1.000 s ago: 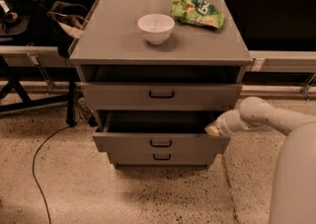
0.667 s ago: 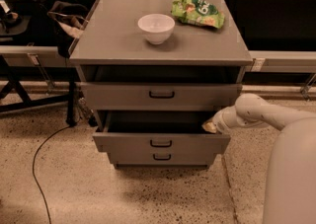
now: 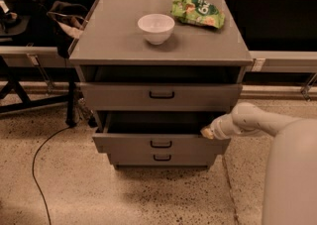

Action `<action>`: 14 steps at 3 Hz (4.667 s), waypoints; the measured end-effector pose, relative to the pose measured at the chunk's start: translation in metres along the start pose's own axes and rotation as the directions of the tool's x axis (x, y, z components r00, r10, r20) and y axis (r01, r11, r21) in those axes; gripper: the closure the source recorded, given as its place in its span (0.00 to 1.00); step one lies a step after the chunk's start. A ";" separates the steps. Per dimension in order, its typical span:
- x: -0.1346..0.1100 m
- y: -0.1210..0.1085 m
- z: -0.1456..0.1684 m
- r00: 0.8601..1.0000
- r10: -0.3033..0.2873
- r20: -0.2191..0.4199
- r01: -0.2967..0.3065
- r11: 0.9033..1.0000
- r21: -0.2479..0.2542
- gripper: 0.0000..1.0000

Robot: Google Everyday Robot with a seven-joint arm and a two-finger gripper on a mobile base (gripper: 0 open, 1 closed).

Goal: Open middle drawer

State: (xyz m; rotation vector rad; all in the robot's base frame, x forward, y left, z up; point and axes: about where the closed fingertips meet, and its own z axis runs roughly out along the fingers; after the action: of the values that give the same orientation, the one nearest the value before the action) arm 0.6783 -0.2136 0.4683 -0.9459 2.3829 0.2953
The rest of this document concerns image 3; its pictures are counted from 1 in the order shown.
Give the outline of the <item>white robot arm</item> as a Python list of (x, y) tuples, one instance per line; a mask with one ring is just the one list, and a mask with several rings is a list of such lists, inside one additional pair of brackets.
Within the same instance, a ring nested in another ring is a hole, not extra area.
[(317, 225), (317, 120), (266, 112), (243, 102), (201, 129), (210, 140), (257, 132), (273, 137), (262, 225)]

